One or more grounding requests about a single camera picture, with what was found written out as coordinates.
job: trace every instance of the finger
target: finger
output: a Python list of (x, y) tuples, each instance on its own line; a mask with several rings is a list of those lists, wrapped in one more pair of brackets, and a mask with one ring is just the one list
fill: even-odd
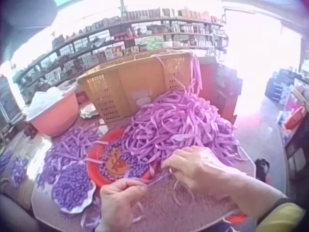
[(183, 150), (183, 151), (186, 151), (186, 152), (189, 152), (189, 153), (194, 152), (194, 148), (192, 148), (192, 147), (188, 147), (188, 146), (186, 146), (186, 147), (182, 148), (182, 150)]
[(146, 193), (147, 186), (131, 186), (126, 190), (119, 192), (118, 197), (131, 202), (137, 202)]
[(172, 168), (180, 171), (184, 171), (187, 168), (187, 166), (188, 166), (187, 159), (175, 154), (167, 158), (162, 164), (162, 168)]
[(173, 175), (176, 177), (176, 179), (182, 183), (185, 183), (187, 186), (191, 182), (191, 179), (188, 178), (183, 172), (176, 171), (173, 173)]
[(173, 152), (173, 155), (178, 155), (178, 156), (181, 156), (181, 157), (184, 157), (184, 158), (186, 158), (186, 156), (188, 156), (190, 154), (191, 154), (191, 152), (187, 152), (187, 151), (184, 151), (182, 149), (176, 149)]
[(116, 180), (115, 182), (109, 185), (103, 185), (100, 191), (108, 189), (108, 188), (111, 188), (114, 191), (123, 191), (131, 186), (144, 186), (144, 185), (146, 184), (138, 180), (122, 178), (122, 179)]
[(195, 151), (200, 151), (200, 150), (207, 150), (208, 147), (204, 147), (204, 146), (191, 146), (192, 149), (194, 149)]

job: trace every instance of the hand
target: hand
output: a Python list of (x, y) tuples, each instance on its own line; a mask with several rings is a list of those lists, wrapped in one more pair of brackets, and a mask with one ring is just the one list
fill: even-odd
[(243, 213), (256, 219), (285, 197), (272, 186), (222, 164), (206, 147), (177, 149), (163, 162), (163, 168), (171, 168), (192, 190), (230, 196)]
[(119, 179), (102, 186), (101, 223), (96, 232), (120, 232), (133, 222), (131, 207), (145, 194), (147, 186), (137, 180)]
[(177, 180), (193, 191), (216, 195), (227, 194), (230, 174), (242, 173), (222, 164), (209, 148), (198, 146), (175, 150), (162, 167), (171, 168)]

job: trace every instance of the round table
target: round table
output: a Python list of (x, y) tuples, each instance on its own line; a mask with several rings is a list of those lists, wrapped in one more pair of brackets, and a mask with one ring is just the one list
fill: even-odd
[[(237, 161), (236, 166), (255, 177), (254, 163), (242, 148), (239, 152), (247, 161)], [(196, 231), (207, 228), (238, 210), (229, 197), (218, 200), (212, 196), (195, 195), (193, 203), (190, 194), (181, 189), (178, 193), (178, 200), (181, 202), (179, 206), (172, 197), (174, 183), (173, 177), (168, 177), (149, 187), (147, 195), (141, 200), (143, 217), (127, 231)], [(81, 227), (82, 213), (68, 215), (60, 212), (58, 205), (51, 199), (50, 188), (38, 188), (35, 184), (31, 203), (35, 217), (55, 229), (64, 232), (84, 231)]]

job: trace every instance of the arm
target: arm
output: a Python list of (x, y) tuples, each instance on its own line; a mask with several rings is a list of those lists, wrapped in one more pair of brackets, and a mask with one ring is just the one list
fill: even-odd
[(170, 168), (192, 190), (230, 196), (243, 213), (255, 219), (265, 216), (276, 202), (286, 198), (277, 189), (222, 164), (206, 147), (177, 149), (163, 167)]

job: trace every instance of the plastic basket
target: plastic basket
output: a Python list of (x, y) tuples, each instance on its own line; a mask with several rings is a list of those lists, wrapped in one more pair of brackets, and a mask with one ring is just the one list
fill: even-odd
[(143, 54), (97, 66), (78, 78), (105, 122), (135, 114), (167, 90), (189, 85), (191, 55), (186, 52)]

